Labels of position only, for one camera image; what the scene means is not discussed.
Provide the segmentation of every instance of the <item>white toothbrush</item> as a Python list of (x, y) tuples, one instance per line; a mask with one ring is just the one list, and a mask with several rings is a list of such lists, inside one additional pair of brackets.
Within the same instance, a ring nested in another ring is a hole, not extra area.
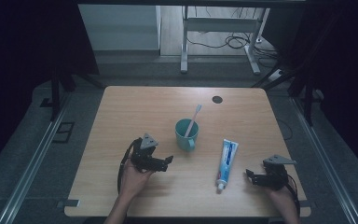
[(194, 124), (194, 120), (196, 119), (197, 113), (199, 113), (199, 111), (201, 110), (201, 107), (202, 107), (202, 105), (197, 105), (196, 113), (194, 113), (193, 119), (190, 121), (190, 124), (188, 125), (185, 137), (188, 137), (188, 135), (190, 134), (190, 130)]

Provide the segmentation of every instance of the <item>person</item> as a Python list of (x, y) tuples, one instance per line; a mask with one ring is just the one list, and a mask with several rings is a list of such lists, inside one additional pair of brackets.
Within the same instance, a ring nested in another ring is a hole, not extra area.
[[(124, 165), (124, 173), (121, 178), (121, 191), (104, 224), (122, 224), (132, 200), (145, 188), (154, 171), (139, 172), (130, 160)], [(264, 188), (274, 206), (282, 215), (285, 224), (300, 224), (296, 206), (287, 187), (279, 190)]]

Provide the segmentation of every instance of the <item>cup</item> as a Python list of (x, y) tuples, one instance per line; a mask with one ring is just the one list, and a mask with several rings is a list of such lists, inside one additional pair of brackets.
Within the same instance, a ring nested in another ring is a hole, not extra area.
[(191, 127), (190, 134), (185, 137), (188, 125), (191, 119), (181, 119), (175, 125), (176, 142), (184, 151), (194, 151), (196, 147), (197, 136), (199, 135), (199, 125), (194, 121), (193, 127)]

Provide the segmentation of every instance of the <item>toothpaste tube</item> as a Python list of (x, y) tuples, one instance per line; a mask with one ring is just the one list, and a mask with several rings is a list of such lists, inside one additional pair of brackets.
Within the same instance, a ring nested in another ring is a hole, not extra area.
[(223, 153), (222, 160), (220, 161), (219, 173), (217, 175), (217, 190), (221, 192), (228, 182), (229, 171), (231, 169), (231, 164), (234, 161), (235, 152), (237, 152), (238, 143), (229, 141), (227, 139), (223, 140)]

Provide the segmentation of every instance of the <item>green mug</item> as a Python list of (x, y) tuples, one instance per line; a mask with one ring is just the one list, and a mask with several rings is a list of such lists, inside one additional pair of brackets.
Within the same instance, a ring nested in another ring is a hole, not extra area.
[(190, 134), (185, 137), (188, 125), (191, 119), (181, 119), (175, 125), (176, 142), (184, 151), (193, 151), (196, 147), (196, 140), (199, 134), (199, 125), (194, 121), (193, 127), (191, 127)]

